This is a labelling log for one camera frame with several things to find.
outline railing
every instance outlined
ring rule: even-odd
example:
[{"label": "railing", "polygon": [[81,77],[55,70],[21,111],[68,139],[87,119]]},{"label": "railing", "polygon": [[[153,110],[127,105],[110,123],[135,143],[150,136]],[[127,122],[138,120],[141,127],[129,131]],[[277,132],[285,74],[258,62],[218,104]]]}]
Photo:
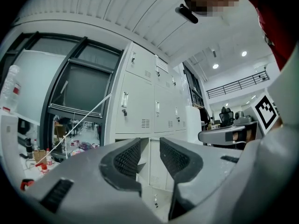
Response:
[{"label": "railing", "polygon": [[257,73],[253,76],[246,77],[244,79],[211,89],[207,91],[207,94],[210,98],[214,98],[220,95],[226,95],[234,91],[242,90],[244,88],[250,87],[252,85],[259,84],[266,80],[270,80],[266,71]]}]

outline black office chair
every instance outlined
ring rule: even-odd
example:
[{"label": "black office chair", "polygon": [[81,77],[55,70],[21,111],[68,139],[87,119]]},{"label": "black office chair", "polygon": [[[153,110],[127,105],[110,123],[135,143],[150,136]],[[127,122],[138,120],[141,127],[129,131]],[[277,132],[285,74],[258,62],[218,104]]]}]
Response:
[{"label": "black office chair", "polygon": [[221,113],[219,114],[221,119],[221,127],[231,126],[234,123],[234,112],[230,108],[223,107]]}]

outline locker door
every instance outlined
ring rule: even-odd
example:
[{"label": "locker door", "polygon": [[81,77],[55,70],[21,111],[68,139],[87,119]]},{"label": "locker door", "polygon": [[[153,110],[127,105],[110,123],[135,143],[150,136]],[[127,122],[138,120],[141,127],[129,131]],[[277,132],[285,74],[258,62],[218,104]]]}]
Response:
[{"label": "locker door", "polygon": [[171,87],[175,93],[183,95],[183,82],[182,77],[175,70],[169,69],[169,74],[171,75]]},{"label": "locker door", "polygon": [[175,130],[174,97],[167,89],[155,85],[155,133]]},{"label": "locker door", "polygon": [[155,66],[154,82],[168,90],[172,88],[172,76],[157,66]]},{"label": "locker door", "polygon": [[151,133],[154,125],[153,100],[154,86],[126,72],[118,107],[116,133]]},{"label": "locker door", "polygon": [[183,102],[183,98],[180,94],[176,94],[175,99],[175,112],[176,112],[176,121],[175,121],[175,129],[176,130],[184,130],[186,127],[186,110]]},{"label": "locker door", "polygon": [[155,71],[153,57],[149,51],[134,44],[126,71],[152,81]]}]

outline red shirt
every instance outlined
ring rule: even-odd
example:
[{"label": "red shirt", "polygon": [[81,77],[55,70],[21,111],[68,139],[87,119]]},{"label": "red shirt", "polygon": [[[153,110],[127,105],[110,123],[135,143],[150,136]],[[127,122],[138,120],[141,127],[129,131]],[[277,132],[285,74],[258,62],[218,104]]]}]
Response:
[{"label": "red shirt", "polygon": [[249,1],[256,8],[260,25],[266,37],[270,40],[267,43],[273,52],[279,69],[282,70],[298,39],[298,32],[294,26],[296,24],[296,13],[292,14],[290,12],[293,8],[291,5],[288,6],[284,0]]}]

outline window frame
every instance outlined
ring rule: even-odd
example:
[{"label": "window frame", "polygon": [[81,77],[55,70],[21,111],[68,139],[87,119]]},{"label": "window frame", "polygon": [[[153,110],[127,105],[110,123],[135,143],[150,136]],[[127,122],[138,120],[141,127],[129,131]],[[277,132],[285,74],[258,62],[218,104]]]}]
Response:
[{"label": "window frame", "polygon": [[[190,95],[191,95],[191,101],[192,101],[192,103],[196,103],[197,105],[200,105],[200,106],[204,107],[205,104],[204,104],[204,99],[202,97],[202,92],[201,92],[201,89],[200,89],[199,81],[194,76],[194,74],[185,66],[184,63],[183,63],[183,65],[184,65],[185,74],[186,74],[187,81],[188,81],[189,91],[190,91]],[[191,75],[191,79],[192,79],[192,82],[194,84],[194,87],[192,87],[191,84],[190,84],[190,80],[189,80],[189,77],[187,75],[187,72],[189,72],[190,75]]]},{"label": "window frame", "polygon": [[[25,39],[29,38],[19,49],[16,50],[16,48],[21,44],[21,42]],[[43,104],[43,109],[42,109],[42,114],[41,114],[41,122],[40,122],[40,127],[39,127],[39,137],[40,137],[40,148],[46,150],[46,148],[51,148],[52,146],[52,124],[53,124],[53,117],[55,115],[60,115],[67,117],[69,116],[69,112],[63,111],[63,110],[54,110],[50,105],[50,101],[52,100],[52,96],[54,94],[54,90],[57,87],[57,84],[59,82],[59,79],[67,66],[69,62],[78,64],[78,65],[83,65],[87,66],[93,69],[97,69],[103,72],[107,72],[110,74],[109,80],[107,83],[107,87],[105,90],[105,95],[109,94],[112,90],[113,82],[115,79],[116,72],[118,70],[121,57],[123,55],[124,50],[118,50],[116,48],[110,47],[106,44],[102,44],[100,42],[96,42],[93,40],[89,40],[86,36],[85,37],[78,37],[78,36],[73,36],[73,35],[65,35],[65,34],[57,34],[57,33],[39,33],[38,31],[35,33],[21,33],[16,40],[12,43],[12,45],[8,48],[6,53],[4,54],[3,58],[0,61],[0,75],[1,75],[1,84],[0,84],[0,89],[2,89],[3,86],[3,81],[6,78],[6,74],[3,74],[4,71],[4,64],[7,56],[13,55],[14,58],[12,62],[9,63],[7,66],[11,66],[14,64],[16,61],[17,57],[21,54],[21,52],[26,49],[30,50],[33,45],[40,39],[40,38],[50,38],[50,39],[58,39],[58,40],[66,40],[66,41],[72,41],[72,42],[77,42],[77,44],[72,48],[72,50],[69,52],[69,54],[66,55],[65,59],[59,66],[55,76],[52,79],[52,82],[48,88],[46,98]],[[109,69],[107,67],[101,66],[100,64],[92,63],[89,61],[84,61],[81,59],[78,59],[77,57],[80,55],[80,53],[84,50],[86,46],[95,46],[100,49],[105,49],[109,52],[113,52],[118,54],[119,58],[117,61],[117,64],[114,69]],[[101,109],[101,117],[95,117],[93,114],[88,116],[85,120],[90,121],[90,122],[95,122],[95,123],[102,123],[102,135],[101,135],[101,141],[100,144],[101,146],[104,145],[104,131],[105,131],[105,124],[106,124],[106,119],[107,119],[107,111],[108,111],[108,103],[109,101],[105,101],[105,103],[102,105]],[[85,114],[76,114],[75,119],[81,120]],[[25,141],[18,140],[20,144],[25,145]]]}]

